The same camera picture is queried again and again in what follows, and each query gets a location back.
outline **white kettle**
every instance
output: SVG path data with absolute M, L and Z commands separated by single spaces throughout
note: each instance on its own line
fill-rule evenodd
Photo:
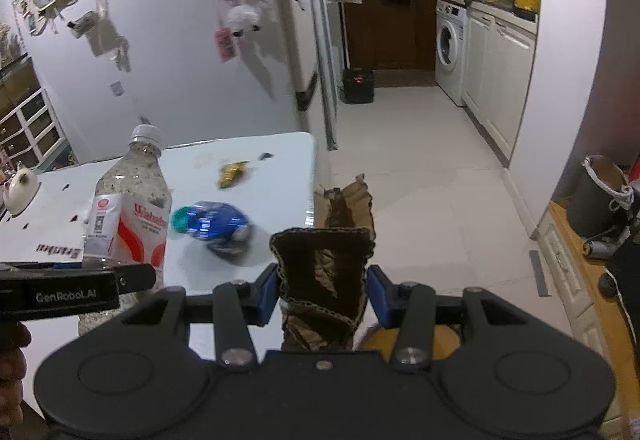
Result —
M 4 190 L 2 191 L 2 200 L 9 214 L 17 216 L 24 211 L 35 197 L 39 188 L 40 182 L 35 173 L 23 163 L 18 163 L 18 171 L 11 181 L 7 181 L 4 184 Z

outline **white table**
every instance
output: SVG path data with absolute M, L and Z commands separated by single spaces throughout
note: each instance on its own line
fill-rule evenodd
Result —
M 259 161 L 263 153 L 273 157 Z M 245 178 L 235 187 L 220 191 L 221 167 L 244 160 L 250 162 Z M 36 248 L 40 244 L 82 248 L 82 213 L 93 198 L 98 179 L 116 161 L 40 175 L 42 185 L 30 206 L 20 216 L 9 220 L 5 216 L 0 221 L 0 262 L 78 261 Z M 201 200 L 224 201 L 249 216 L 256 228 L 250 251 L 239 264 L 223 261 L 202 242 L 169 230 L 164 284 L 184 286 L 193 295 L 209 293 L 216 285 L 233 279 L 255 280 L 274 261 L 268 246 L 271 234 L 313 225 L 314 164 L 315 142 L 308 133 L 216 140 L 164 150 L 160 167 L 172 191 L 174 210 Z M 72 222 L 75 215 L 78 221 Z M 280 348 L 281 324 L 280 308 L 276 307 L 267 326 L 251 329 L 261 357 L 267 350 Z M 38 410 L 33 396 L 35 370 L 51 352 L 78 336 L 78 317 L 30 321 L 27 325 L 33 343 L 25 350 L 28 372 L 24 399 Z M 192 326 L 190 346 L 201 357 L 213 358 L 213 328 Z

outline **washing machine door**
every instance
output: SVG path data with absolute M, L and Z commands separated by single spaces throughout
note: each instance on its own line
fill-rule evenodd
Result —
M 442 19 L 437 37 L 438 60 L 445 70 L 451 71 L 460 60 L 462 51 L 458 28 L 451 21 Z

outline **gray strip on floor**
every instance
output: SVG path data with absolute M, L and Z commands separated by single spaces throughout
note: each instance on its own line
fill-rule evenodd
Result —
M 545 273 L 542 271 L 542 263 L 540 263 L 540 253 L 537 250 L 529 250 L 529 259 L 533 267 L 533 275 L 536 278 L 536 287 L 540 297 L 551 297 L 549 290 L 546 288 Z

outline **gold wrapper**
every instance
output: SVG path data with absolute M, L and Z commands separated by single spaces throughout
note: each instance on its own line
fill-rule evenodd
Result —
M 248 164 L 249 162 L 236 162 L 235 164 L 225 165 L 222 168 L 222 176 L 218 181 L 220 189 L 228 189 L 236 185 L 244 175 Z

